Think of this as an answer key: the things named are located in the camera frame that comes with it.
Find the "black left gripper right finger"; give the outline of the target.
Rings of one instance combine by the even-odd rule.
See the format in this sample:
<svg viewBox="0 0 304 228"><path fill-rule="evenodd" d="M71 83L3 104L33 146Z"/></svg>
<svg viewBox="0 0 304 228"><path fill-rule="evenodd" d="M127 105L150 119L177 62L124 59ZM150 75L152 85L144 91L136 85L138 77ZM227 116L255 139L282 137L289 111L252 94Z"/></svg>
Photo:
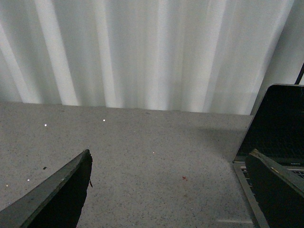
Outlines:
<svg viewBox="0 0 304 228"><path fill-rule="evenodd" d="M254 149L245 159L257 202L271 228L304 226L304 179Z"/></svg>

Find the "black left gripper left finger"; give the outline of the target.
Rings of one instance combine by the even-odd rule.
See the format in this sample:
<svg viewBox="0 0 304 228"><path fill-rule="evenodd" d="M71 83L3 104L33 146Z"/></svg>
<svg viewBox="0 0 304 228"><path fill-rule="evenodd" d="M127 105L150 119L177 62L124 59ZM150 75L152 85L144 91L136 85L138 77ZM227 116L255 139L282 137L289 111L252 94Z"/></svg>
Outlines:
<svg viewBox="0 0 304 228"><path fill-rule="evenodd" d="M88 149L0 212L2 228L75 228L90 186Z"/></svg>

